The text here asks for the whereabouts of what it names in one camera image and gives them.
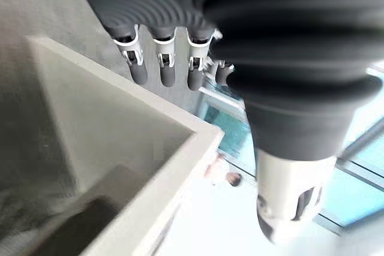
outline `gray floor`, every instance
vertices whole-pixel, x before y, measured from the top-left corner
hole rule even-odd
[[[47,35],[131,79],[126,63],[85,0],[0,0],[0,239],[60,210],[75,184],[32,65],[27,35]],[[149,81],[144,86],[195,112],[199,93],[187,88],[187,40],[176,38],[176,83],[160,82],[154,43],[141,31]]]

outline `dark hair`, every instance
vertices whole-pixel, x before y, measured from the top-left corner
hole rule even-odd
[[[228,181],[228,182],[229,182],[233,187],[237,187],[237,186],[239,186],[239,184],[241,183],[242,176],[241,176],[241,174],[239,174],[239,173],[234,173],[234,174],[236,174],[236,177],[234,177],[233,180]]]

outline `robotic hand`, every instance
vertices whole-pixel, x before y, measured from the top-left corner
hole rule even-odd
[[[296,236],[322,206],[355,110],[381,88],[365,70],[384,58],[384,0],[88,1],[139,84],[137,25],[152,34],[165,86],[175,81],[175,27],[187,27],[192,90],[220,29],[210,49],[235,65],[227,84],[244,98],[257,143],[260,227],[275,243]]]

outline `person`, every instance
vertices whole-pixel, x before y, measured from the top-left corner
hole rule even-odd
[[[239,186],[242,180],[241,174],[229,171],[229,163],[222,153],[218,153],[216,159],[208,165],[204,178],[210,179],[213,185],[227,181],[233,187]]]

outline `window frame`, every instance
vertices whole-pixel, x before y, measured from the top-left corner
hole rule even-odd
[[[384,73],[384,61],[371,65],[369,69]],[[233,98],[219,91],[213,91],[205,87],[200,88],[200,91],[203,93],[200,113],[198,114],[198,116],[201,118],[204,117],[209,106],[212,106],[233,116],[236,119],[239,119],[240,121],[247,122],[247,115],[243,101],[234,100]],[[354,142],[349,144],[345,150],[343,150],[337,159],[335,168],[384,192],[384,171],[375,167],[374,165],[359,161],[355,158],[358,153],[362,152],[382,135],[384,135],[384,117],[379,119],[370,129],[364,132]],[[246,167],[241,167],[240,163],[237,163],[236,159],[233,157],[229,157],[227,160],[247,174],[256,177],[255,173],[252,171],[247,171]],[[335,219],[335,216],[331,215],[329,212],[323,209],[314,218],[314,222],[339,236],[345,236],[350,231],[356,229],[356,227],[369,225],[372,219],[384,218],[384,209],[363,217],[345,227],[333,221],[332,218]]]

